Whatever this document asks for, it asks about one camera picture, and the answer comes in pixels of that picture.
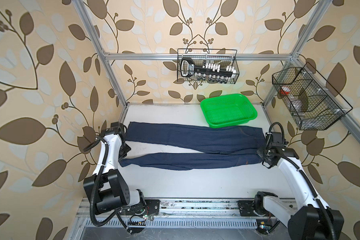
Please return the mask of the dark blue denim trousers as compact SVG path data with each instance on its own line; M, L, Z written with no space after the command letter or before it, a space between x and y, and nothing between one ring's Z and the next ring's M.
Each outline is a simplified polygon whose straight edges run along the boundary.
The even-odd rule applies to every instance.
M193 153L154 153L123 159L122 167L137 165L174 171L224 169L259 164L257 151L266 144L261 128L231 126L209 127L131 122L127 141L173 146Z

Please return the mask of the green perforated plastic basket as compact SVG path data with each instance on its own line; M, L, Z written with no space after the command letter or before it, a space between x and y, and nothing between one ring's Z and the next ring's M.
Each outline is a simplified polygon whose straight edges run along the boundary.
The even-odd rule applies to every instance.
M258 116L253 104L241 94L204 99L200 106L209 127L214 129L245 124Z

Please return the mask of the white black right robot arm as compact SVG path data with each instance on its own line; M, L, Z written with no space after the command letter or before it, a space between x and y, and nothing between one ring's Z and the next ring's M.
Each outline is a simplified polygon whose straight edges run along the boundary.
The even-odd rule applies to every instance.
M344 224L343 215L333 210L320 196L305 173L297 153L287 147L283 132L268 131L266 144L258 150L262 164L277 167L294 195L293 209L275 194L258 192L254 212L259 216L274 215L287 229L292 240L337 240Z

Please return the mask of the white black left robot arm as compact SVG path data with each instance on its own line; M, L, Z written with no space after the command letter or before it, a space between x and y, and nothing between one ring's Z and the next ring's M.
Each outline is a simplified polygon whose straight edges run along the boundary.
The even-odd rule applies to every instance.
M89 152L101 144L101 152L92 176L84 179L84 190L90 201L90 211L95 215L126 207L128 211L146 209L147 204L141 190L130 190L118 170L131 148L126 144L127 127L122 123L112 123L102 130L95 140L84 148Z

